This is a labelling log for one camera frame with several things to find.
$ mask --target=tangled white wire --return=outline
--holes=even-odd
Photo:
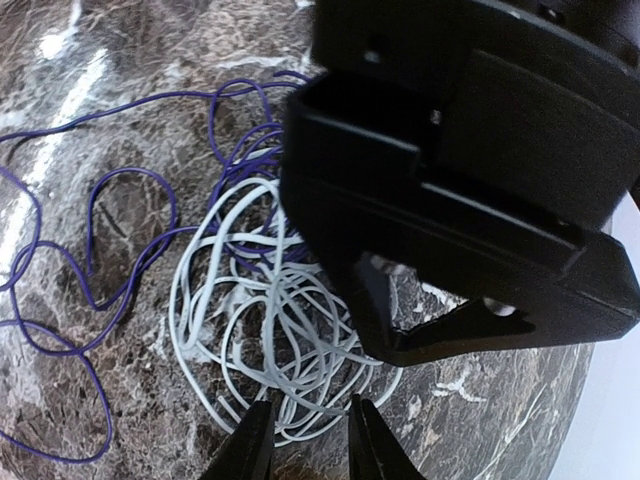
[[[250,187],[252,189],[234,204],[232,197]],[[269,231],[265,232],[260,226],[250,232],[232,232],[236,220],[264,195],[272,197],[272,205],[276,210]],[[225,204],[233,207],[223,216],[221,209]],[[218,219],[220,227],[216,235],[209,235],[207,229],[214,218]],[[231,433],[234,428],[209,401],[187,364],[185,353],[197,349],[219,364],[228,392],[244,410],[254,400],[269,398],[270,389],[280,390],[284,394],[276,419],[278,446],[315,438],[333,427],[346,414],[350,395],[363,393],[371,385],[375,370],[381,366],[381,362],[367,358],[362,353],[358,336],[348,325],[349,315],[345,304],[317,278],[320,267],[317,264],[285,261],[287,251],[302,244],[300,237],[287,236],[286,230],[286,217],[278,201],[277,180],[251,178],[239,183],[216,202],[194,234],[176,269],[169,301],[169,328],[178,362],[202,404],[224,430]],[[273,250],[261,257],[237,248],[240,245],[272,247]],[[232,249],[247,261],[255,262],[253,264],[260,268],[261,273],[240,266],[233,256],[224,254],[225,248]],[[195,281],[191,278],[194,256],[203,249],[211,250],[206,280],[200,286],[192,286]],[[224,262],[227,262],[230,271],[226,276],[221,275]],[[246,289],[249,296],[230,312],[220,346],[213,348],[214,342],[210,338],[213,325],[206,325],[209,333],[204,335],[205,323],[215,322],[213,317],[220,318],[215,314],[207,316],[207,310],[214,301],[216,289],[222,284],[235,284],[234,288]],[[251,368],[243,361],[241,338],[243,318],[248,309],[256,306],[264,309],[261,369]],[[308,314],[312,309],[316,310],[315,316]],[[325,334],[321,333],[321,326],[325,327]],[[277,360],[276,330],[284,335],[290,345],[293,360]],[[247,400],[246,393],[240,393],[232,378],[237,376],[232,375],[234,371],[259,385],[257,395],[251,400]],[[336,378],[339,372],[342,377]],[[376,406],[391,396],[401,375],[402,370],[397,369],[393,380],[375,401]],[[217,394],[216,400],[214,403],[226,411],[234,422],[240,422],[242,414],[232,407],[225,396]]]

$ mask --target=dark marble countertop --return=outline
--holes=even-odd
[[[244,76],[289,68],[313,74],[312,2],[306,0],[0,0],[0,134],[52,126],[149,94],[212,90]],[[222,105],[231,142],[254,122],[251,104]],[[84,258],[86,199],[108,171],[146,167],[180,198],[183,224],[197,223],[220,174],[207,145],[207,105],[166,100],[12,149],[9,167],[43,203],[42,237]],[[168,218],[165,195],[144,179],[109,184],[95,208],[96,273],[106,296]],[[0,274],[33,228],[28,199],[0,180]],[[135,305],[88,357],[114,415],[115,437],[98,463],[47,462],[0,441],[0,479],[196,479],[225,434],[208,417],[175,361],[165,327],[167,292],[186,245],[178,239],[143,277]],[[429,317],[446,296],[399,279],[399,318]],[[109,319],[86,307],[59,254],[39,251],[18,285],[26,318],[84,343]],[[0,319],[11,318],[0,293]],[[16,330],[0,330],[0,427],[70,456],[95,452],[105,434],[82,365],[37,355]],[[543,480],[573,417],[590,346],[466,355],[405,371],[381,408],[419,470],[431,480]],[[212,384],[220,375],[212,367]],[[279,479],[347,478],[346,422],[280,449]]]

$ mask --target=black plastic part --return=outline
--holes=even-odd
[[[255,402],[200,480],[271,480],[274,422],[271,403]]]
[[[367,97],[376,101],[364,108]],[[404,366],[474,351],[611,340],[633,328],[640,288],[624,248],[525,196],[425,161],[437,136],[425,120],[426,103],[344,73],[289,100],[281,200],[347,303],[366,352]],[[531,159],[518,161],[526,171]],[[388,280],[370,265],[370,253],[415,267],[422,281],[474,301],[399,331],[391,323]],[[496,317],[480,301],[487,297],[517,312]]]
[[[633,199],[638,209],[640,209],[640,179],[631,188],[629,193],[631,194],[631,198]]]
[[[313,53],[441,111],[423,161],[599,229],[640,176],[638,24],[633,0],[318,0]]]
[[[370,400],[354,395],[349,412],[351,480],[424,480]]]

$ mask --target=wire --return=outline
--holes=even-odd
[[[274,77],[287,76],[309,81],[306,76],[296,72],[283,71],[274,75]],[[274,120],[265,92],[271,88],[298,88],[299,86],[298,83],[282,80],[260,84],[247,79],[237,79],[227,82],[213,93],[198,91],[161,93],[110,110],[85,115],[58,127],[0,136],[0,143],[4,143],[18,138],[30,139],[58,134],[82,123],[160,99],[204,98],[211,102],[207,127],[209,143],[215,158],[222,166],[220,179],[209,195],[209,213],[206,218],[199,226],[185,227],[178,226],[178,201],[171,186],[162,176],[139,167],[121,168],[107,173],[97,182],[88,201],[85,271],[80,266],[80,262],[64,247],[52,241],[41,240],[42,207],[38,199],[15,175],[0,166],[0,176],[5,177],[29,196],[36,213],[31,241],[18,252],[12,262],[8,280],[0,285],[0,292],[8,291],[15,315],[14,320],[0,322],[0,328],[18,327],[29,345],[41,354],[53,357],[78,357],[84,363],[96,386],[107,423],[105,443],[97,454],[84,459],[71,459],[40,451],[2,431],[0,431],[0,437],[32,454],[65,463],[90,463],[104,455],[113,437],[112,418],[106,394],[93,366],[86,358],[86,353],[100,345],[113,331],[131,302],[141,275],[166,251],[176,235],[185,233],[192,234],[193,237],[181,258],[171,287],[170,333],[178,363],[187,380],[212,418],[224,430],[232,432],[232,424],[225,420],[210,403],[185,358],[185,354],[192,353],[194,349],[220,365],[228,387],[228,397],[218,394],[214,403],[219,405],[223,414],[231,417],[233,421],[231,423],[237,424],[240,421],[242,409],[249,408],[249,402],[245,398],[248,394],[241,392],[243,389],[236,384],[235,376],[243,375],[259,386],[255,399],[267,398],[274,390],[283,392],[284,397],[280,403],[276,423],[277,432],[280,435],[278,445],[308,440],[328,431],[344,416],[348,408],[348,395],[362,393],[370,386],[374,371],[381,364],[364,356],[358,337],[349,326],[346,305],[329,292],[317,278],[320,267],[316,264],[304,263],[308,251],[302,239],[290,228],[278,201],[276,168],[277,157],[282,153],[283,130],[282,125]],[[258,94],[267,123],[247,132],[237,142],[230,155],[226,156],[219,149],[216,141],[217,106],[221,99],[249,93]],[[98,303],[89,287],[89,277],[93,273],[93,206],[106,182],[121,174],[148,176],[157,182],[167,193],[171,210],[170,219],[167,231],[154,238],[140,253],[129,278],[110,298]],[[250,187],[253,188],[245,193],[245,190]],[[231,208],[229,213],[223,214],[222,206],[228,202],[233,203],[233,198],[241,191],[245,196]],[[271,198],[271,208],[264,223],[252,227],[248,232],[232,232],[234,222],[246,213],[246,209],[254,200],[265,195]],[[192,281],[191,260],[196,252],[204,248],[211,249],[209,270],[204,285],[194,290],[194,286],[190,283]],[[119,302],[116,313],[107,325],[86,345],[76,346],[48,328],[23,319],[16,286],[27,272],[38,249],[53,249],[65,257],[78,278],[87,303],[95,311],[106,311]],[[221,268],[228,268],[230,274],[220,276]],[[230,318],[220,339],[220,349],[214,351],[213,348],[209,348],[210,345],[206,345],[203,334],[217,325],[218,321],[225,321],[218,318],[219,316],[210,318],[207,314],[208,306],[216,301],[217,292],[222,284],[235,284],[234,289],[244,289],[245,298],[239,306],[234,306],[232,311],[228,312]],[[178,304],[181,304],[180,312],[176,310]],[[242,340],[239,340],[242,326],[246,321],[245,314],[253,308],[262,308],[264,311],[264,319],[261,322],[261,344],[264,357],[262,369],[250,367],[245,363]],[[309,316],[307,313],[309,310],[316,313]],[[51,350],[40,345],[33,338],[30,330],[52,337],[63,346],[63,349]],[[289,347],[287,350],[293,355],[293,359],[286,361],[284,365],[276,355],[276,350],[281,350],[278,334],[284,334]],[[392,394],[400,381],[401,372],[401,370],[396,371],[393,381],[378,399],[376,403],[378,406]],[[348,379],[339,391],[334,391],[335,386],[332,380],[338,375],[346,375],[345,378]],[[240,409],[234,408],[231,405],[232,402],[239,405]],[[325,421],[324,417],[327,416],[331,419]]]
[[[42,325],[38,325],[37,323],[28,322],[24,320],[22,321],[22,323],[28,328],[32,328],[34,330],[37,330],[40,333],[46,334],[50,338],[53,338],[56,342],[65,345],[67,348],[73,347],[73,344],[71,344],[71,342],[69,342],[68,340],[65,340],[61,336],[55,334],[54,332],[52,332],[46,327],[43,327]],[[16,325],[18,325],[18,322],[16,320],[5,320],[0,322],[0,328],[14,327]],[[90,463],[90,462],[95,462],[97,460],[100,460],[100,458],[102,458],[102,456],[109,449],[109,445],[111,444],[111,439],[113,438],[113,423],[111,420],[111,414],[109,412],[109,404],[107,402],[107,395],[105,394],[104,389],[102,388],[102,384],[100,383],[100,380],[98,379],[98,375],[96,374],[96,371],[93,368],[93,365],[91,365],[91,362],[83,355],[79,355],[78,359],[84,364],[85,368],[87,369],[87,372],[89,373],[89,376],[91,377],[91,381],[93,382],[94,386],[96,387],[96,390],[98,391],[98,396],[100,397],[100,403],[102,404],[102,410],[104,411],[104,416],[107,423],[106,439],[102,444],[102,447],[100,448],[98,453],[96,453],[95,455],[92,455],[91,457],[81,458],[81,459],[67,458],[67,457],[54,455],[51,453],[46,453],[36,448],[33,448],[29,445],[26,445],[21,441],[17,440],[16,438],[12,437],[11,435],[3,432],[2,430],[0,430],[0,437],[4,438],[5,440],[9,441],[16,447],[21,448],[29,453],[32,453],[34,455],[38,455],[40,457],[46,458],[48,460],[53,460],[56,462],[83,464],[83,463]]]
[[[334,426],[346,415],[350,395],[364,392],[371,385],[375,369],[382,363],[362,353],[356,332],[348,326],[346,305],[316,277],[321,271],[320,266],[286,261],[287,250],[303,242],[298,235],[285,235],[285,214],[279,205],[277,186],[277,180],[252,178],[228,189],[218,199],[194,233],[175,271],[168,317],[171,341],[185,376],[212,418],[227,432],[231,433],[233,426],[204,393],[185,356],[191,356],[197,350],[218,363],[232,400],[242,410],[248,409],[250,402],[240,392],[232,372],[243,374],[259,386],[253,400],[266,399],[269,390],[283,392],[284,399],[276,420],[276,433],[280,436],[277,445],[282,446],[292,441],[315,438]],[[240,199],[236,198],[239,192],[249,187],[253,188]],[[276,205],[273,228],[265,232],[259,225],[249,232],[232,231],[233,225],[243,223],[238,222],[243,213],[265,195]],[[224,216],[216,234],[208,235],[208,226],[225,204],[233,206]],[[261,255],[245,253],[238,248],[247,243],[268,247],[261,254],[266,256],[268,263],[259,261]],[[240,273],[237,259],[224,255],[225,247],[234,249],[247,262],[258,261],[256,266],[260,275],[251,270],[247,270],[245,275]],[[194,257],[203,249],[211,250],[206,280],[202,285],[194,285],[191,266]],[[225,267],[228,267],[231,275],[221,275]],[[216,323],[225,320],[216,319],[215,316],[212,318],[207,311],[209,305],[220,298],[216,296],[217,290],[222,285],[230,284],[233,285],[232,292],[241,288],[246,290],[247,297],[230,313],[220,346],[216,349],[213,347],[216,339],[210,338],[210,332],[216,330]],[[243,362],[241,318],[258,306],[262,306],[265,312],[261,327],[264,360],[263,368],[251,368]],[[308,309],[315,310],[316,317],[319,316],[329,327],[324,337],[320,334],[322,329],[314,324],[313,315],[307,313]],[[284,332],[294,357],[284,365],[276,358],[277,327]],[[311,347],[307,348],[307,352],[303,352],[305,345]],[[331,393],[334,378],[339,372],[345,371],[352,371],[343,379],[346,384],[338,392]],[[402,370],[397,369],[393,381],[376,401],[378,406],[393,393],[401,375]],[[243,381],[243,390],[246,389],[246,381]],[[217,403],[235,423],[242,417],[227,398],[218,396]],[[324,416],[331,419],[314,429]]]

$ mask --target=purple wire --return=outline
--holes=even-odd
[[[13,286],[18,283],[18,280],[22,278],[22,276],[29,268],[31,264],[31,260],[33,259],[33,255],[36,253],[36,243],[40,239],[40,230],[42,229],[42,207],[40,206],[40,202],[35,197],[33,193],[27,188],[27,186],[18,179],[13,173],[11,173],[6,168],[0,166],[0,175],[7,178],[10,182],[12,182],[16,187],[26,193],[31,199],[31,203],[33,203],[34,208],[36,209],[36,224],[33,229],[33,240],[29,244],[29,248],[26,253],[25,261],[22,262],[20,267],[9,276],[9,280],[7,280],[4,284],[0,285],[0,292],[6,292],[7,290],[13,288]]]
[[[164,188],[165,192],[167,192],[167,195],[169,196],[169,205],[171,206],[171,221],[169,224],[169,230],[175,229],[176,225],[178,224],[178,200],[176,199],[176,194],[171,188],[171,185],[169,185],[169,183],[164,178],[162,178],[157,173],[152,172],[151,170],[147,170],[145,168],[139,168],[139,167],[125,167],[125,168],[118,168],[116,170],[113,170],[112,172],[102,177],[102,179],[93,188],[93,191],[91,192],[91,196],[89,197],[89,209],[88,209],[89,211],[87,214],[87,217],[88,217],[87,224],[89,227],[87,230],[87,248],[86,248],[87,275],[93,274],[93,264],[91,261],[92,259],[91,249],[93,246],[93,213],[92,213],[93,205],[96,201],[96,198],[98,197],[98,194],[102,190],[104,184],[108,182],[111,178],[117,175],[121,175],[123,173],[140,173],[142,175],[150,176],[156,182],[158,182],[160,186]],[[149,260],[147,260],[147,262],[142,267],[142,271],[149,268],[149,266],[151,266],[151,264],[154,263],[158,259],[158,257],[160,257],[160,255],[162,255],[168,247],[169,247],[169,240],[167,240],[164,244],[162,244],[158,248],[158,251],[151,258],[149,258]]]
[[[274,74],[274,77],[292,77],[292,78],[296,78],[298,80],[303,80],[305,82],[308,82],[310,79],[307,78],[304,75],[298,74],[296,72],[291,72],[291,71],[283,71],[283,72],[278,72],[276,74]],[[229,89],[232,86],[235,85],[247,85],[245,88],[241,88],[238,90],[233,90],[233,91],[227,91],[227,89]],[[263,83],[263,84],[258,84],[256,82],[253,82],[251,80],[247,80],[247,79],[238,79],[238,80],[233,80],[230,82],[227,82],[226,84],[224,84],[220,89],[218,89],[217,91],[215,91],[214,93],[206,93],[206,92],[198,92],[198,91],[179,91],[179,92],[167,92],[167,93],[161,93],[161,94],[157,94],[157,95],[152,95],[150,97],[146,97],[146,98],[142,98],[140,100],[136,100],[134,102],[131,102],[129,104],[126,105],[122,105],[116,108],[112,108],[109,110],[105,110],[102,112],[95,112],[89,115],[85,115],[85,116],[81,116],[76,118],[75,120],[72,120],[71,122],[68,122],[64,125],[60,125],[58,127],[54,127],[54,128],[49,128],[49,129],[42,129],[42,130],[30,130],[30,131],[22,131],[22,132],[16,132],[16,133],[12,133],[12,134],[8,134],[8,135],[4,135],[4,136],[0,136],[0,143],[4,143],[13,139],[18,139],[18,138],[35,138],[35,137],[41,137],[41,136],[46,136],[46,135],[52,135],[52,134],[57,134],[57,133],[62,133],[65,132],[71,128],[74,128],[82,123],[88,122],[90,120],[95,120],[95,119],[99,119],[102,117],[106,117],[109,115],[114,115],[116,113],[120,113],[123,112],[125,110],[131,109],[131,108],[135,108],[138,107],[140,105],[155,101],[155,100],[160,100],[160,99],[164,99],[164,98],[171,98],[171,97],[196,97],[196,98],[205,98],[205,99],[210,99],[211,100],[211,106],[210,106],[210,118],[209,118],[209,124],[208,124],[208,133],[209,133],[209,140],[210,140],[210,144],[211,144],[211,148],[213,150],[214,155],[216,156],[216,158],[223,164],[223,173],[221,175],[221,178],[219,180],[219,182],[217,182],[216,188],[214,189],[214,193],[212,193],[211,198],[217,197],[219,196],[219,193],[221,191],[221,189],[223,188],[224,185],[227,184],[227,182],[229,182],[229,184],[237,184],[238,182],[242,181],[243,179],[249,177],[250,175],[264,175],[268,178],[275,178],[275,175],[273,173],[271,173],[268,169],[269,168],[274,168],[275,166],[277,166],[277,162],[275,160],[273,160],[273,156],[277,155],[279,153],[281,153],[282,149],[281,147],[274,147],[273,149],[271,149],[269,152],[266,152],[264,155],[258,157],[258,158],[253,158],[251,160],[249,160],[249,155],[251,155],[251,153],[253,153],[257,147],[262,144],[263,142],[265,142],[266,140],[268,140],[269,138],[274,138],[277,135],[280,135],[282,132],[282,126],[279,123],[275,123],[273,121],[273,114],[271,111],[271,107],[269,106],[269,102],[268,102],[268,98],[266,97],[265,94],[265,89],[267,88],[299,88],[300,85],[294,82],[288,82],[288,81],[272,81],[272,82],[267,82],[267,83]],[[245,95],[251,92],[257,92],[258,95],[260,96],[261,100],[262,100],[262,104],[264,107],[264,111],[265,111],[265,115],[267,118],[267,124],[265,125],[261,125],[259,127],[255,127],[254,129],[252,129],[249,133],[247,133],[237,144],[236,147],[234,148],[231,156],[229,157],[229,159],[226,159],[224,157],[224,155],[222,155],[222,153],[219,151],[218,147],[217,147],[217,142],[215,141],[215,110],[216,110],[216,106],[219,102],[219,99],[221,98],[231,98],[231,97],[236,97],[236,96],[240,96],[240,95]],[[267,133],[266,135],[264,135],[262,138],[260,138],[258,141],[254,142],[253,145],[251,145],[251,147],[249,148],[249,150],[243,155],[243,157],[241,158],[241,160],[237,163],[234,164],[234,160],[235,157],[239,154],[240,150],[242,149],[242,146],[249,140],[249,138],[254,135],[257,132],[260,132],[262,130],[275,130],[272,132]],[[154,238],[149,245],[147,245],[147,247],[142,251],[142,253],[138,256],[138,258],[136,259],[136,262],[134,264],[134,267],[131,271],[131,274],[129,276],[129,280],[126,281],[117,291],[116,293],[107,301],[105,301],[102,304],[97,304],[93,294],[91,292],[91,289],[89,287],[89,281],[88,281],[88,277],[92,275],[93,273],[93,262],[92,262],[92,258],[93,258],[93,216],[92,216],[92,212],[93,212],[93,206],[95,204],[95,201],[100,193],[100,191],[102,190],[102,188],[104,187],[104,184],[106,182],[108,182],[110,179],[112,179],[113,177],[123,174],[123,173],[137,173],[137,174],[143,174],[143,175],[147,175],[152,177],[154,180],[156,180],[167,192],[167,195],[169,197],[169,203],[171,206],[171,219],[170,219],[170,224],[169,224],[169,230],[167,232],[162,233],[161,235],[157,236],[156,238]],[[3,432],[2,430],[0,430],[0,437],[6,439],[8,442],[10,442],[11,444],[13,444],[14,446],[21,448],[27,452],[30,452],[34,455],[38,455],[41,456],[43,458],[49,459],[49,460],[53,460],[53,461],[59,461],[59,462],[63,462],[63,463],[69,463],[69,464],[86,464],[86,463],[91,463],[94,462],[98,459],[100,459],[109,449],[109,446],[111,444],[112,438],[113,438],[113,424],[112,424],[112,418],[111,418],[111,413],[109,411],[109,405],[107,402],[107,398],[106,398],[106,394],[104,392],[104,389],[100,383],[100,380],[98,379],[97,373],[95,372],[95,369],[93,368],[92,364],[90,363],[90,361],[86,358],[85,353],[95,347],[97,347],[98,345],[100,345],[100,343],[102,343],[104,341],[104,339],[111,333],[111,331],[115,328],[115,326],[117,325],[117,323],[120,321],[120,319],[122,318],[122,316],[124,315],[124,312],[126,311],[130,300],[133,296],[133,292],[135,290],[135,286],[136,286],[136,282],[137,280],[140,278],[140,275],[147,270],[154,262],[155,260],[157,260],[160,255],[162,255],[164,253],[164,251],[169,247],[169,244],[171,242],[171,240],[178,234],[180,233],[185,233],[185,232],[190,232],[193,233],[195,232],[198,227],[197,226],[191,226],[191,227],[176,227],[177,226],[177,222],[178,222],[178,209],[177,209],[177,199],[175,196],[174,191],[172,190],[171,186],[169,185],[169,183],[160,175],[158,175],[155,172],[152,172],[150,170],[146,170],[143,168],[138,168],[138,167],[127,167],[127,168],[121,168],[121,169],[117,169],[114,170],[110,173],[108,173],[107,175],[105,175],[94,187],[93,191],[91,192],[90,198],[89,198],[89,202],[88,202],[88,213],[87,213],[87,218],[88,218],[88,229],[87,229],[87,238],[86,238],[86,268],[87,271],[86,273],[83,272],[82,268],[80,267],[79,263],[73,258],[73,256],[71,255],[71,253],[69,251],[67,251],[65,248],[63,248],[62,246],[54,243],[54,242],[50,242],[50,241],[45,241],[45,240],[40,240],[40,233],[41,233],[41,228],[42,228],[42,207],[40,205],[40,203],[38,202],[37,198],[35,197],[35,195],[33,193],[31,193],[28,189],[28,187],[21,182],[15,175],[13,175],[10,171],[8,171],[6,168],[1,167],[0,166],[0,175],[4,176],[5,178],[7,178],[10,182],[12,182],[16,187],[18,187],[20,190],[22,190],[24,193],[26,193],[29,198],[31,199],[35,210],[36,210],[36,219],[35,219],[35,228],[34,228],[34,234],[33,234],[33,239],[32,241],[25,246],[16,256],[16,258],[14,259],[12,265],[11,265],[11,272],[10,272],[10,276],[9,276],[9,280],[7,282],[5,282],[4,284],[0,285],[0,292],[4,292],[4,291],[9,291],[9,295],[11,298],[11,305],[12,308],[14,310],[16,319],[15,320],[6,320],[6,321],[2,321],[0,322],[0,328],[2,327],[9,327],[9,326],[18,326],[21,330],[21,333],[23,334],[25,340],[33,347],[35,348],[38,352],[48,355],[48,356],[52,356],[52,357],[68,357],[68,356],[77,356],[85,365],[85,367],[87,368],[87,371],[89,372],[91,379],[94,383],[94,385],[96,386],[97,392],[100,396],[101,402],[102,402],[102,406],[105,412],[105,417],[106,417],[106,422],[107,422],[107,436],[106,436],[106,440],[105,443],[103,444],[102,448],[98,451],[98,453],[96,453],[95,455],[91,456],[91,457],[87,457],[84,459],[72,459],[72,458],[66,458],[66,457],[60,457],[57,455],[52,455],[43,451],[40,451],[38,449],[35,449],[33,447],[30,447],[22,442],[20,442],[19,440],[13,438],[12,436],[8,435],[7,433]],[[265,225],[265,229],[268,229],[271,223],[271,220],[273,218],[273,214],[274,212],[271,213],[271,215],[269,216],[268,219],[268,223]],[[89,303],[89,305],[91,306],[91,308],[93,308],[96,311],[104,311],[106,309],[108,309],[109,307],[111,307],[112,305],[114,305],[118,299],[121,299],[120,305],[118,306],[118,309],[116,311],[116,313],[113,315],[112,319],[109,321],[109,323],[107,324],[107,326],[102,330],[102,332],[100,334],[98,334],[93,340],[91,340],[89,343],[87,343],[86,345],[82,346],[82,347],[76,347],[71,341],[63,338],[62,336],[52,332],[51,330],[49,330],[48,328],[39,325],[37,323],[34,323],[32,321],[28,321],[22,318],[21,314],[20,314],[20,307],[18,305],[18,300],[17,300],[17,295],[16,295],[16,284],[19,282],[19,280],[24,276],[25,272],[27,271],[29,265],[31,264],[31,261],[33,259],[33,256],[35,255],[35,252],[38,248],[51,248],[54,249],[60,253],[62,253],[62,255],[66,258],[66,260],[69,262],[71,269],[73,270],[73,272],[75,273],[76,277],[78,278],[78,281],[80,282],[80,287],[81,290],[87,300],[87,302]],[[247,252],[259,252],[260,254],[264,255],[266,253],[269,253],[269,249],[251,249],[249,247],[244,247],[244,246],[238,246],[238,248],[242,249],[243,251],[247,251]],[[292,258],[294,257],[298,257],[299,253],[296,252],[292,252],[292,254],[290,254],[292,256]],[[247,262],[246,260],[244,260],[241,257],[236,256],[236,258],[238,259],[238,261],[240,261],[240,263],[245,266],[246,268],[249,268],[251,270],[256,270],[256,267],[254,265],[252,265],[250,262]],[[48,336],[50,336],[51,338],[55,339],[58,343],[61,343],[64,347],[66,347],[65,350],[50,350],[47,348],[44,348],[42,345],[38,344],[34,338],[31,336],[31,334],[29,333],[29,329],[34,329],[37,330],[41,333],[44,333]]]
[[[0,328],[15,327],[15,326],[18,326],[18,325],[24,326],[25,328],[28,327],[28,328],[32,328],[34,330],[37,330],[38,332],[44,333],[44,334],[48,335],[49,337],[53,338],[58,343],[66,345],[67,347],[73,347],[71,342],[69,342],[68,340],[62,338],[60,335],[57,335],[56,333],[52,332],[48,328],[45,328],[42,325],[38,325],[37,323],[29,322],[29,321],[26,321],[26,320],[21,320],[21,321],[18,321],[18,320],[4,320],[4,321],[0,322]],[[104,391],[104,388],[102,387],[102,384],[100,383],[100,379],[98,378],[98,374],[96,373],[95,369],[93,368],[93,365],[91,364],[91,362],[84,355],[78,355],[78,359],[84,364],[85,368],[87,369],[87,372],[89,372],[89,376],[91,377],[91,381],[93,382],[93,384],[96,387],[96,391],[98,392],[98,396],[100,397],[100,402],[102,403],[102,409],[104,411],[104,416],[105,416],[105,419],[106,419],[106,422],[107,422],[107,436],[106,436],[106,439],[105,439],[104,443],[102,444],[102,447],[98,451],[98,453],[96,453],[95,455],[93,455],[91,457],[79,458],[79,459],[60,457],[58,455],[53,455],[51,453],[46,453],[46,452],[43,452],[42,450],[38,450],[36,448],[30,447],[29,445],[26,445],[26,444],[22,443],[20,440],[12,437],[11,435],[3,432],[2,430],[0,430],[0,437],[4,438],[5,440],[7,440],[9,443],[15,445],[16,447],[19,447],[19,448],[21,448],[23,450],[26,450],[29,453],[32,453],[34,455],[38,455],[40,457],[46,458],[47,460],[53,460],[53,461],[56,461],[56,462],[80,465],[80,464],[95,462],[95,461],[99,460],[100,458],[102,458],[102,456],[105,453],[107,453],[107,450],[109,450],[109,445],[111,444],[111,440],[113,439],[113,422],[112,422],[112,419],[111,419],[111,413],[109,411],[109,402],[107,401],[107,395],[106,395],[106,393]]]
[[[31,345],[33,348],[38,350],[38,352],[43,353],[45,355],[52,356],[52,357],[68,357],[73,355],[82,355],[87,351],[96,348],[98,345],[100,345],[104,341],[104,339],[109,335],[109,333],[111,333],[111,331],[115,328],[117,323],[120,321],[120,319],[124,315],[127,307],[129,306],[129,300],[133,296],[136,280],[140,275],[140,273],[142,273],[143,271],[143,268],[144,268],[143,262],[147,258],[149,253],[153,251],[158,244],[166,240],[172,239],[176,234],[187,232],[187,231],[194,232],[197,230],[197,228],[198,227],[195,227],[195,226],[180,227],[174,230],[170,230],[168,232],[160,234],[159,236],[154,238],[149,245],[147,245],[147,247],[143,250],[143,252],[138,256],[138,259],[134,264],[133,270],[131,271],[131,276],[129,277],[129,280],[124,285],[125,287],[124,292],[119,294],[119,296],[122,296],[122,300],[120,302],[120,305],[118,306],[118,310],[113,315],[113,318],[109,321],[107,326],[102,330],[102,332],[98,336],[96,336],[93,340],[91,340],[89,343],[87,343],[83,347],[74,347],[72,345],[72,347],[69,348],[68,350],[49,350],[47,348],[44,348],[42,345],[38,344],[33,339],[31,334],[27,330],[26,325],[24,324],[24,321],[22,320],[22,316],[20,314],[20,307],[18,306],[18,299],[17,299],[15,287],[12,287],[9,290],[9,294],[11,298],[11,306],[13,307],[16,320],[18,322],[18,325],[20,326],[20,329],[22,330],[23,336],[25,337],[29,345]],[[104,305],[96,305],[93,295],[91,293],[91,289],[89,287],[88,279],[84,274],[84,272],[82,271],[82,269],[80,268],[80,265],[78,265],[78,262],[76,262],[76,260],[73,258],[71,253],[69,253],[69,251],[67,251],[65,248],[61,247],[60,245],[54,242],[49,242],[46,240],[40,240],[37,243],[36,248],[51,248],[62,253],[62,255],[67,259],[67,261],[71,265],[71,269],[75,273],[76,277],[78,278],[78,281],[80,282],[80,288],[82,289],[82,293],[84,294],[87,302],[89,302],[89,305],[91,306],[91,308],[93,308],[96,311],[104,310]],[[13,267],[15,267],[15,265],[22,260],[22,257],[25,254],[26,254],[26,248],[23,249],[20,253],[18,253],[16,260],[14,261]],[[117,299],[118,297],[112,298],[110,301],[111,305],[113,305],[113,303],[115,303],[115,300]]]

